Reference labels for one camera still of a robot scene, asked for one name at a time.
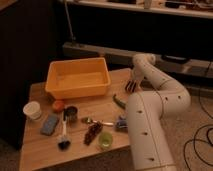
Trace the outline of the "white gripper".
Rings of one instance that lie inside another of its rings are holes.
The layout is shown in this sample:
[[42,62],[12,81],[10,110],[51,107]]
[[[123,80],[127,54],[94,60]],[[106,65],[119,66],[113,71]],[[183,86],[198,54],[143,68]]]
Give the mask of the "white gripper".
[[125,86],[125,91],[134,93],[144,79],[144,75],[137,69],[133,68],[131,70],[131,80],[129,80]]

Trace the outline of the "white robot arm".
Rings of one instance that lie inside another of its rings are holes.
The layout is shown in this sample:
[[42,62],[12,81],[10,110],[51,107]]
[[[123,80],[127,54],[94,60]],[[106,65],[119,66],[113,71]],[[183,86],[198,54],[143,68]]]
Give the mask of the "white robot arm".
[[133,79],[146,78],[153,86],[132,93],[126,103],[133,163],[136,171],[177,171],[160,118],[184,113],[191,97],[181,83],[154,66],[155,59],[153,54],[133,56]]

